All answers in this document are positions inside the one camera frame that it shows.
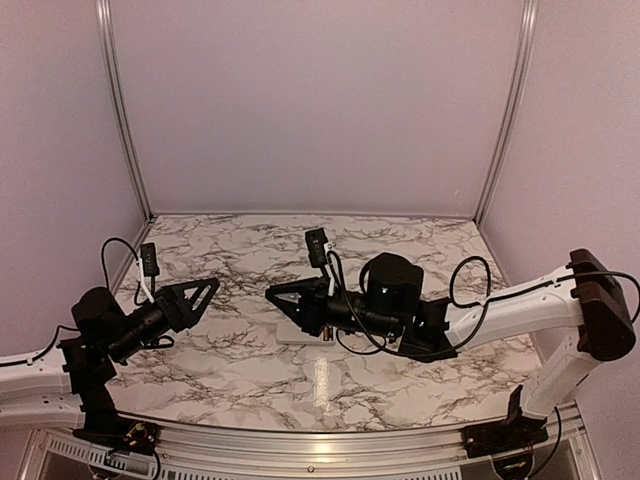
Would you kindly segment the white remote control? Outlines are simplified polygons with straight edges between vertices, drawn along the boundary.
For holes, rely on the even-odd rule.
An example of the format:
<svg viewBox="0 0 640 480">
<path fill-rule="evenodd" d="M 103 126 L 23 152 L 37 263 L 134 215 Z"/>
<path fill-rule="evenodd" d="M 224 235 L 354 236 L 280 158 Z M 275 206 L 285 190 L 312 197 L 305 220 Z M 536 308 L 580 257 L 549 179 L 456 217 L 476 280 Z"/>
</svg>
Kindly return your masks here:
<svg viewBox="0 0 640 480">
<path fill-rule="evenodd" d="M 293 346 L 330 346 L 335 344 L 331 335 L 321 334 L 314 337 L 302 332 L 293 323 L 281 323 L 276 328 L 276 342 L 281 345 Z"/>
</svg>

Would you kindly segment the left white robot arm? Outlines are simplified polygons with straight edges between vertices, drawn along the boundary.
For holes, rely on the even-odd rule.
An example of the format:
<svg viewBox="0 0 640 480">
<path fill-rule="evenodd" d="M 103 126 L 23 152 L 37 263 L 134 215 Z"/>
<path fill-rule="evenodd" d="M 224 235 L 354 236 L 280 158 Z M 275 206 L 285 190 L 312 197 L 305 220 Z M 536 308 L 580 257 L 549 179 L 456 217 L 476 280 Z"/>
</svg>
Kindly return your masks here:
<svg viewBox="0 0 640 480">
<path fill-rule="evenodd" d="M 131 313 L 108 288 L 87 291 L 71 309 L 73 337 L 2 358 L 2 426 L 66 427 L 119 444 L 126 423 L 107 389 L 115 367 L 139 352 L 173 347 L 176 334 L 203 318 L 219 287 L 215 278 L 166 285 Z"/>
</svg>

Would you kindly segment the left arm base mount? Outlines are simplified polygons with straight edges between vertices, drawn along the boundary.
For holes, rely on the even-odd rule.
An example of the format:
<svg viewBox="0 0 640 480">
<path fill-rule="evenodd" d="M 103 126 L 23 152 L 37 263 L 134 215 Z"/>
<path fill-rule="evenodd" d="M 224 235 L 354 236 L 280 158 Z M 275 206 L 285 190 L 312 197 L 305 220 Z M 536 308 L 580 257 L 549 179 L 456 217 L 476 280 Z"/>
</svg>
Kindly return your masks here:
<svg viewBox="0 0 640 480">
<path fill-rule="evenodd" d="M 112 453 L 156 453 L 159 425 L 122 417 L 105 385 L 79 393 L 84 421 L 73 430 L 75 438 L 108 447 Z"/>
</svg>

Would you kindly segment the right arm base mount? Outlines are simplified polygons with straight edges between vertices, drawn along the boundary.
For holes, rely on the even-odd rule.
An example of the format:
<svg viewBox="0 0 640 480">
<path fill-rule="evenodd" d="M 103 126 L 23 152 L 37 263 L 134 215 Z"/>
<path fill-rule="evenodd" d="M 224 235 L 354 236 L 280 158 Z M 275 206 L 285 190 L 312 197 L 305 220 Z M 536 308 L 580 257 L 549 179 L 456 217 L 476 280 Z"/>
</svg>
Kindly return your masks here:
<svg viewBox="0 0 640 480">
<path fill-rule="evenodd" d="M 495 455 L 519 448 L 531 447 L 549 439 L 546 419 L 526 417 L 520 406 L 523 386 L 510 395 L 504 419 L 466 426 L 462 441 L 469 458 Z"/>
</svg>

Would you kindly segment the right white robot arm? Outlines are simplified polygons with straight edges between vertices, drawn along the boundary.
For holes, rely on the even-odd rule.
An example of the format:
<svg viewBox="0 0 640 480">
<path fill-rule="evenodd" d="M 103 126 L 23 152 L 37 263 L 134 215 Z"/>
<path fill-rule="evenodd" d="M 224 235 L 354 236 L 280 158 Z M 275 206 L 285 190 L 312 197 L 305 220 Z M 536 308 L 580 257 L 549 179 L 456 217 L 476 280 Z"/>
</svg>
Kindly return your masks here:
<svg viewBox="0 0 640 480">
<path fill-rule="evenodd" d="M 586 249 L 537 280 L 487 291 L 463 302 L 453 293 L 424 301 L 421 267 L 382 253 L 361 270 L 361 292 L 347 289 L 336 252 L 313 255 L 322 270 L 311 277 L 266 289 L 266 299 L 303 333 L 318 337 L 332 327 L 361 333 L 378 350 L 424 363 L 458 357 L 462 352 L 541 330 L 568 333 L 539 372 L 511 395 L 508 416 L 495 438 L 515 448 L 556 405 L 601 364 L 617 361 L 636 345 L 638 318 L 631 313 L 621 280 L 626 273 L 606 269 Z"/>
</svg>

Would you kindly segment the black gold battery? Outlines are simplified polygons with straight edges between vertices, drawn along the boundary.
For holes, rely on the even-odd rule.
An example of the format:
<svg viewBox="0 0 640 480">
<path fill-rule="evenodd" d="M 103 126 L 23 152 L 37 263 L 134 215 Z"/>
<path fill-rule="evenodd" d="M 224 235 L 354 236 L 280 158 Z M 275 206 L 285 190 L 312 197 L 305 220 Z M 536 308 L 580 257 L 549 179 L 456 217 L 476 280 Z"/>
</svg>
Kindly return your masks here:
<svg viewBox="0 0 640 480">
<path fill-rule="evenodd" d="M 334 341 L 333 328 L 325 327 L 322 332 L 322 338 L 324 342 L 333 342 Z"/>
</svg>

